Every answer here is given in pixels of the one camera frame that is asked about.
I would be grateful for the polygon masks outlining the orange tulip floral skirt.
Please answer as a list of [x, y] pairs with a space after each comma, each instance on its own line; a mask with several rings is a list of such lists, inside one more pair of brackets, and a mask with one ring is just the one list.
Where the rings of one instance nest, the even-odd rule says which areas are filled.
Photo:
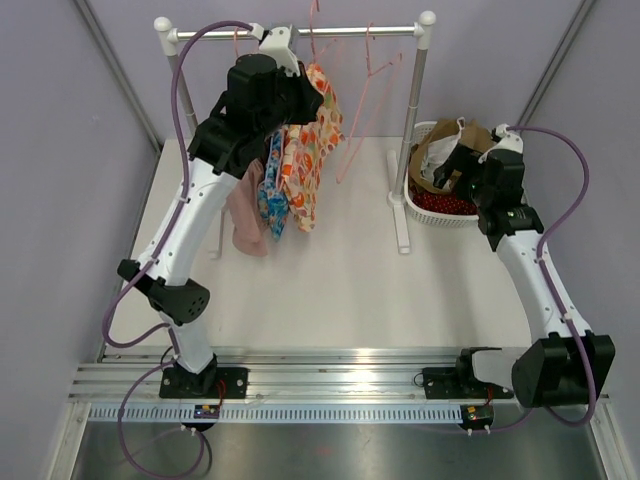
[[281, 184], [297, 228], [309, 233], [316, 226], [318, 190], [325, 160], [345, 137], [337, 94], [326, 72], [319, 64], [312, 63], [306, 73], [323, 96], [323, 102], [314, 122], [290, 125], [286, 129]]

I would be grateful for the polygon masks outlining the pink hanger of red skirt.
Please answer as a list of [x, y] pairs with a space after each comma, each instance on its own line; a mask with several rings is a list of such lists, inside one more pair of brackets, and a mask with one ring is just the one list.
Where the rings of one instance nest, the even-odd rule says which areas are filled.
[[[365, 137], [379, 117], [381, 109], [387, 97], [390, 95], [391, 88], [394, 85], [397, 73], [404, 59], [403, 53], [398, 51], [384, 63], [380, 63], [379, 65], [373, 63], [372, 42], [376, 37], [376, 34], [373, 33], [373, 27], [374, 24], [369, 23], [365, 30], [366, 79], [361, 90], [351, 128], [346, 137], [345, 150], [336, 170], [335, 181], [337, 184], [342, 184], [346, 179], [357, 154], [362, 148]], [[372, 85], [385, 73], [388, 74], [388, 78], [386, 79], [384, 88], [375, 96], [372, 91]]]

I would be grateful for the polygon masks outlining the blue floral skirt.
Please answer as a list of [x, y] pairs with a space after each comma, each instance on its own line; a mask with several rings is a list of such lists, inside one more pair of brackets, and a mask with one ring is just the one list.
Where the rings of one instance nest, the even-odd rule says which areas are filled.
[[271, 136], [269, 155], [264, 165], [264, 178], [257, 189], [257, 205], [261, 220], [276, 242], [281, 239], [289, 215], [288, 199], [280, 186], [283, 138], [282, 130]]

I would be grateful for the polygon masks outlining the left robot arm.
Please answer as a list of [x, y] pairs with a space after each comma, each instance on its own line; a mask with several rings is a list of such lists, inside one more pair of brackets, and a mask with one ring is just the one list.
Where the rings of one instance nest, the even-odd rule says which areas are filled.
[[205, 397], [217, 383], [217, 358], [200, 319], [210, 292], [190, 277], [200, 244], [249, 165], [264, 154], [267, 138], [285, 125], [314, 121], [322, 101], [296, 57], [240, 56], [226, 90], [181, 149], [183, 180], [153, 241], [118, 266], [168, 325], [177, 356], [169, 382], [182, 396]]

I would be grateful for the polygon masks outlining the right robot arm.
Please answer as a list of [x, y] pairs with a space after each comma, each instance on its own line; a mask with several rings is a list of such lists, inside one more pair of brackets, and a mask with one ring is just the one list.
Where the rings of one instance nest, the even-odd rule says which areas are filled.
[[480, 154], [462, 145], [434, 172], [437, 186], [459, 176], [452, 191], [475, 205], [478, 227], [509, 273], [531, 335], [523, 351], [470, 349], [467, 363], [454, 371], [454, 384], [466, 396], [478, 395], [488, 384], [504, 387], [525, 408], [593, 409], [615, 346], [610, 336], [593, 332], [563, 287], [539, 215], [523, 200], [524, 173], [519, 147]]

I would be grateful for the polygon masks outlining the red polka dot skirt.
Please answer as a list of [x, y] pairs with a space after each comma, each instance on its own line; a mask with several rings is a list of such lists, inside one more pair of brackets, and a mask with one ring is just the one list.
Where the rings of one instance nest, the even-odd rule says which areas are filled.
[[446, 215], [470, 216], [477, 213], [476, 207], [453, 195], [438, 195], [428, 191], [417, 193], [412, 201], [419, 208]]

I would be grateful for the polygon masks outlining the pink pleated skirt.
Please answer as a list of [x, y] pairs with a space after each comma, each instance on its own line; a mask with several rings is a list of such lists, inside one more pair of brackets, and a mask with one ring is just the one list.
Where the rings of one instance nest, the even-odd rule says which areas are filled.
[[264, 180], [264, 167], [253, 160], [242, 179], [227, 198], [227, 207], [234, 225], [232, 243], [241, 253], [254, 257], [268, 254], [263, 234], [266, 229], [258, 209], [258, 186]]

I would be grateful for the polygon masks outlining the tan brown skirt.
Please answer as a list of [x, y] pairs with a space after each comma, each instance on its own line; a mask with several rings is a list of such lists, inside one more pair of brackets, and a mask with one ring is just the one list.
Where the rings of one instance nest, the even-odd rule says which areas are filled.
[[460, 174], [454, 172], [442, 188], [434, 186], [434, 172], [443, 165], [458, 145], [484, 153], [495, 142], [490, 131], [475, 119], [441, 118], [417, 144], [408, 167], [410, 179], [420, 188], [438, 195], [449, 195]]

